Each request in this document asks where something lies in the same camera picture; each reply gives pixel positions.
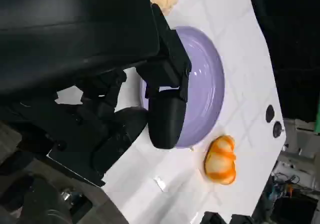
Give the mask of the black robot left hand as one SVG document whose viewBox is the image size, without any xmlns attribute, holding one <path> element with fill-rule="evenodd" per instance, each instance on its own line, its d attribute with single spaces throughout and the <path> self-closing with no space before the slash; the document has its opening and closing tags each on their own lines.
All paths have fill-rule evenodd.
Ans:
<svg viewBox="0 0 320 224">
<path fill-rule="evenodd" d="M 102 187 L 145 128 L 174 148 L 191 69 L 152 0 L 0 0 L 0 120 L 71 178 Z"/>
</svg>

